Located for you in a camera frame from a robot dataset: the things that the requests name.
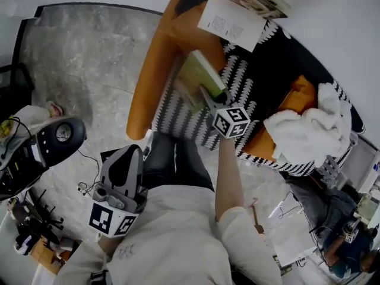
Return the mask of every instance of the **green book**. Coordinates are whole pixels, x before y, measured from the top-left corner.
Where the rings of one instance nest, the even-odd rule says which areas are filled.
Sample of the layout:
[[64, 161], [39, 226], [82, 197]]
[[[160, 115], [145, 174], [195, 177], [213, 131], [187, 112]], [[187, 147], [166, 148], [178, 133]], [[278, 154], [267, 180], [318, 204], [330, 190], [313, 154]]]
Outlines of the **green book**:
[[186, 58], [174, 82], [174, 88], [192, 112], [197, 112], [205, 106], [200, 86], [204, 86], [214, 99], [226, 89], [217, 71], [201, 51], [194, 50]]

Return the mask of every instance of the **book page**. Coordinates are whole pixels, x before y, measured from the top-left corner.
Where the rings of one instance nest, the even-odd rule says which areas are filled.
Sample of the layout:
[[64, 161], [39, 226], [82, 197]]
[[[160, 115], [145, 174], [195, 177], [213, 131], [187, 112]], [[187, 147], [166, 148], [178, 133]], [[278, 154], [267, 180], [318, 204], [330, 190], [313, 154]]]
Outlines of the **book page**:
[[230, 0], [208, 0], [198, 27], [252, 52], [266, 22]]

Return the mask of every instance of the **black and white patterned cushion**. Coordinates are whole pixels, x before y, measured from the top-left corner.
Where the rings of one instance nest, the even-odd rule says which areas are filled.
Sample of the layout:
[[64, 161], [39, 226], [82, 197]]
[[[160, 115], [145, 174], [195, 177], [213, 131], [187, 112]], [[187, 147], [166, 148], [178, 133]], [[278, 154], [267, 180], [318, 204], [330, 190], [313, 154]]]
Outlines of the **black and white patterned cushion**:
[[[262, 128], [263, 120], [276, 112], [291, 83], [299, 75], [304, 75], [316, 89], [319, 83], [332, 83], [340, 98], [350, 102], [347, 95], [318, 60], [272, 21], [267, 21], [252, 53], [224, 40], [221, 42], [227, 65], [219, 74], [235, 101], [246, 109], [251, 119], [245, 135], [235, 138], [237, 157], [253, 164], [286, 171], [295, 176], [310, 174], [315, 168], [313, 162], [279, 165], [246, 154], [242, 149]], [[193, 140], [198, 145], [215, 150], [219, 146], [219, 136], [211, 135], [211, 131], [207, 128], [208, 110], [191, 113], [187, 104], [173, 89], [172, 82], [178, 68], [179, 64], [175, 63], [152, 122], [152, 129]], [[353, 130], [358, 133], [363, 132], [364, 124], [353, 106], [351, 106], [351, 115]], [[351, 148], [347, 149], [342, 157], [335, 159], [339, 166], [344, 163], [350, 150]]]

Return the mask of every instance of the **blue shirt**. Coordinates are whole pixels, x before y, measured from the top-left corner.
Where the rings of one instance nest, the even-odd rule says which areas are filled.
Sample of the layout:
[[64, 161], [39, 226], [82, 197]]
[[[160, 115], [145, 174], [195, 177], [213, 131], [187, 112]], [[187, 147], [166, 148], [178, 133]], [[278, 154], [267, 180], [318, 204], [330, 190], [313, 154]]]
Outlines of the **blue shirt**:
[[[331, 234], [324, 242], [324, 250], [326, 251], [330, 245], [342, 234], [343, 226], [348, 222], [347, 218], [342, 218], [333, 228]], [[373, 238], [367, 231], [359, 230], [355, 240], [352, 243], [343, 242], [337, 249], [336, 255], [339, 261], [331, 267], [331, 271], [339, 278], [343, 278], [348, 269], [351, 274], [361, 272], [360, 259], [363, 254], [368, 253], [373, 245]]]

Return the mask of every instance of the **wire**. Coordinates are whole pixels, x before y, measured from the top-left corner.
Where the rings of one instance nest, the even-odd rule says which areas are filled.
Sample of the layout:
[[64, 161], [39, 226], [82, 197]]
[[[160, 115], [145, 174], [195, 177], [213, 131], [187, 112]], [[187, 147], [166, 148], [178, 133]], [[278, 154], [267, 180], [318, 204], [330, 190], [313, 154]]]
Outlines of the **wire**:
[[[331, 232], [334, 232], [333, 231], [333, 229], [330, 229], [329, 227], [326, 227], [326, 226], [321, 226], [321, 227], [318, 227], [317, 229], [315, 229], [314, 231], [317, 231], [319, 228], [326, 228], [326, 229], [328, 229], [328, 230], [330, 230]], [[335, 232], [336, 233], [336, 235], [338, 235], [338, 236], [340, 236], [341, 238], [346, 238], [345, 236], [343, 236], [343, 235], [340, 235], [339, 233], [337, 233], [337, 232]]]
[[92, 160], [94, 160], [94, 161], [96, 162], [96, 166], [97, 166], [97, 173], [96, 173], [96, 176], [95, 176], [95, 178], [94, 178], [94, 182], [93, 182], [93, 184], [92, 184], [90, 187], [88, 187], [88, 184], [85, 183], [85, 182], [79, 182], [79, 183], [78, 183], [78, 190], [79, 190], [83, 195], [86, 195], [86, 194], [89, 194], [90, 191], [92, 191], [92, 189], [93, 189], [94, 186], [95, 186], [96, 178], [97, 178], [97, 176], [98, 176], [99, 173], [100, 173], [99, 162], [98, 162], [94, 157], [84, 155], [84, 154], [83, 154], [81, 151], [79, 151], [79, 150], [77, 150], [77, 151], [78, 151], [83, 157], [86, 157], [86, 158], [88, 158], [88, 159], [92, 159]]
[[22, 122], [20, 121], [20, 118], [19, 118], [19, 117], [17, 117], [17, 116], [13, 116], [12, 118], [7, 118], [7, 119], [8, 119], [9, 121], [16, 121], [16, 122], [18, 122], [20, 125], [22, 125], [22, 126], [26, 129], [26, 131], [28, 132], [29, 137], [31, 138], [31, 133], [30, 133], [28, 127], [27, 127], [24, 123], [22, 123]]
[[17, 131], [18, 131], [18, 128], [20, 127], [20, 125], [22, 125], [23, 127], [25, 127], [26, 131], [29, 133], [29, 138], [31, 138], [31, 133], [30, 133], [28, 127], [25, 126], [25, 124], [23, 124], [20, 121], [20, 118], [13, 117], [13, 118], [7, 118], [6, 120], [8, 120], [8, 121], [16, 121], [18, 124], [17, 124], [17, 127], [16, 127], [16, 131], [14, 132], [14, 134], [11, 136], [11, 138], [9, 139], [9, 141], [7, 142], [7, 144], [5, 145], [5, 151], [4, 151], [3, 154], [1, 154], [1, 159], [5, 159], [6, 158], [7, 152], [8, 152], [8, 149], [9, 149], [9, 145], [11, 144], [13, 138], [15, 138], [15, 136], [17, 134]]
[[311, 228], [310, 221], [309, 221], [309, 219], [308, 219], [308, 216], [307, 216], [306, 213], [305, 213], [305, 210], [303, 209], [302, 204], [299, 202], [299, 200], [296, 198], [296, 196], [294, 195], [294, 193], [293, 193], [292, 191], [289, 191], [289, 192], [286, 194], [286, 196], [285, 196], [283, 202], [285, 202], [285, 200], [286, 200], [286, 198], [287, 198], [287, 196], [288, 196], [289, 194], [293, 194], [293, 197], [294, 197], [294, 199], [298, 202], [299, 206], [296, 206], [296, 207], [290, 209], [289, 211], [286, 211], [285, 213], [284, 213], [284, 211], [282, 210], [282, 208], [281, 208], [281, 206], [280, 206], [280, 210], [281, 210], [281, 215], [280, 215], [280, 216], [281, 216], [281, 217], [279, 216], [278, 218], [279, 218], [279, 219], [282, 219], [282, 218], [284, 217], [284, 215], [287, 214], [288, 212], [290, 212], [290, 211], [292, 211], [292, 210], [294, 210], [294, 209], [296, 209], [296, 208], [298, 208], [298, 207], [302, 208], [303, 213], [304, 213], [304, 215], [305, 215], [305, 217], [306, 217], [306, 220], [308, 221], [308, 224], [309, 224], [309, 230], [310, 230], [309, 233], [310, 233], [311, 239], [312, 239], [314, 245], [318, 248], [319, 253], [321, 254], [322, 260], [325, 262], [326, 266], [327, 266], [328, 268], [330, 268], [330, 266], [327, 264], [327, 261], [326, 261], [324, 255], [323, 255], [323, 253], [322, 253], [322, 249], [319, 247], [318, 240], [316, 239], [315, 233], [312, 231], [313, 229]]
[[284, 217], [285, 214], [287, 214], [287, 213], [289, 213], [289, 212], [291, 212], [291, 211], [293, 211], [294, 209], [297, 209], [297, 208], [301, 208], [301, 206], [300, 206], [300, 205], [295, 206], [295, 207], [293, 207], [292, 209], [290, 209], [290, 210], [284, 212], [283, 209], [282, 209], [281, 206], [280, 206], [281, 214], [279, 215], [278, 219], [279, 219], [279, 220], [282, 220], [282, 218]]

